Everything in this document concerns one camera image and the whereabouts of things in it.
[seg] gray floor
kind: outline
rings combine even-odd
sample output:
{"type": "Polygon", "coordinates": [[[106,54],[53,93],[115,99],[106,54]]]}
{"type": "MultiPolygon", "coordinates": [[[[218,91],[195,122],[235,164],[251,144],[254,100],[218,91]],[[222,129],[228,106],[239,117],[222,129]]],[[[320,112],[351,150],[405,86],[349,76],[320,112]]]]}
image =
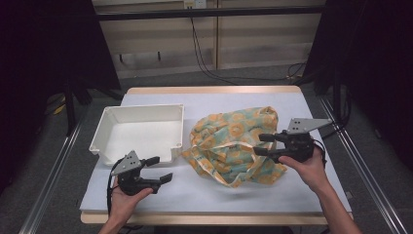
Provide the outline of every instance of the gray floor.
{"type": "MultiPolygon", "coordinates": [[[[231,79],[238,85],[288,85],[285,77],[288,66],[268,66],[239,68],[219,71],[225,77],[255,77],[258,79],[231,79]]],[[[211,86],[230,85],[221,80],[208,78],[202,72],[179,73],[151,77],[135,77],[121,80],[123,92],[130,87],[151,86],[211,86]]],[[[319,103],[319,97],[313,92],[313,84],[302,88],[315,118],[325,118],[325,112],[319,103]]],[[[78,118],[84,113],[82,124],[61,175],[53,191],[48,206],[37,226],[38,233],[97,233],[99,225],[87,225],[80,220],[79,207],[86,191],[89,178],[97,160],[88,148],[102,109],[108,105],[119,105],[120,102],[91,91],[94,101],[90,106],[76,105],[78,118]]],[[[51,171],[56,156],[65,141],[65,110],[58,115],[47,115],[42,130],[33,146],[32,154],[21,165],[14,183],[6,188],[0,197],[0,233],[18,233],[31,207],[36,201],[42,186],[51,171]]],[[[356,143],[370,171],[377,179],[384,193],[396,208],[408,232],[413,232],[413,174],[397,159],[392,147],[385,138],[378,138],[375,126],[354,105],[350,122],[346,127],[349,135],[356,143]]],[[[321,135],[332,129],[322,129],[321,135]]],[[[384,220],[369,191],[362,182],[358,171],[350,160],[338,136],[324,141],[331,161],[346,192],[351,194],[349,202],[354,211],[357,224],[364,233],[392,233],[384,220]]],[[[294,233],[320,233],[324,226],[292,227],[294,233]]],[[[139,233],[151,233],[153,227],[144,227],[139,233]]]]}

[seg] beige wall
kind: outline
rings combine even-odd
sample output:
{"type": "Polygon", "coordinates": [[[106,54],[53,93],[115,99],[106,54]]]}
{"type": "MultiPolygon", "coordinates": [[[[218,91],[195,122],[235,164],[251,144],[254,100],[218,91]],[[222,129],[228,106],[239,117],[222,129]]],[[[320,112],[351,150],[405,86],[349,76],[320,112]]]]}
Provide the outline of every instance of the beige wall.
{"type": "MultiPolygon", "coordinates": [[[[93,2],[98,14],[183,9],[183,1],[93,0],[93,2]]],[[[207,0],[206,2],[208,8],[324,4],[321,0],[207,0]]],[[[112,55],[194,50],[192,24],[189,19],[102,21],[100,24],[112,55]]],[[[209,49],[213,63],[220,67],[228,60],[225,52],[235,48],[245,50],[262,46],[311,45],[319,24],[319,14],[199,18],[194,19],[194,24],[202,49],[209,49]]]]}

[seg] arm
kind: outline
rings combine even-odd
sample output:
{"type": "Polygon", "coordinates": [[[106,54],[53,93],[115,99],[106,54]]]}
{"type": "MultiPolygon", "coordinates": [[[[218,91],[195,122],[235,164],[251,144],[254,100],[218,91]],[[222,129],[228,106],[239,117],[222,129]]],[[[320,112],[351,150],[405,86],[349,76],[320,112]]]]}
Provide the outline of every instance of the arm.
{"type": "MultiPolygon", "coordinates": [[[[115,178],[113,187],[118,185],[115,178]]],[[[109,219],[100,229],[99,234],[112,234],[118,231],[127,223],[137,203],[153,192],[152,188],[145,188],[133,196],[128,196],[119,187],[112,192],[112,211],[109,219]]]]}
{"type": "Polygon", "coordinates": [[[281,156],[279,161],[297,171],[319,197],[331,233],[361,233],[328,181],[321,157],[320,149],[315,148],[313,157],[304,163],[287,156],[281,156]]]}

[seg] human hand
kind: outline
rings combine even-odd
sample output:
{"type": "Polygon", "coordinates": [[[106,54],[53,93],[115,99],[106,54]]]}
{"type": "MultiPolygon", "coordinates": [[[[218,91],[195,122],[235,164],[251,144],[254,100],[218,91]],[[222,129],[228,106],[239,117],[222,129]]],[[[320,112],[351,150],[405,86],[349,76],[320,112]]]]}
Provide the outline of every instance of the human hand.
{"type": "Polygon", "coordinates": [[[304,163],[299,163],[288,156],[281,156],[279,161],[297,171],[301,179],[315,193],[319,193],[325,186],[329,185],[322,162],[321,150],[317,147],[314,148],[313,156],[304,163]]]}
{"type": "Polygon", "coordinates": [[[115,177],[113,187],[110,216],[99,233],[118,233],[118,230],[130,219],[137,203],[153,192],[152,188],[145,188],[137,194],[129,196],[118,186],[117,177],[115,177]]]}

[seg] floral fabric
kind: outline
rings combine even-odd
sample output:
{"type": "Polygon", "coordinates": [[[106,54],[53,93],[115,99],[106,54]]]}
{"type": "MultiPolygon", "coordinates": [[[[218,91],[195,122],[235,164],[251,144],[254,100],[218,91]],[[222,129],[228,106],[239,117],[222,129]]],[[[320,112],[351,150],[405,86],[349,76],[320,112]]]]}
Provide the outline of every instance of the floral fabric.
{"type": "Polygon", "coordinates": [[[278,114],[271,107],[254,107],[229,113],[210,114],[192,129],[192,147],[182,153],[199,175],[238,187],[244,181],[273,184],[286,167],[254,154],[252,147],[270,148],[260,134],[277,130],[278,114]]]}

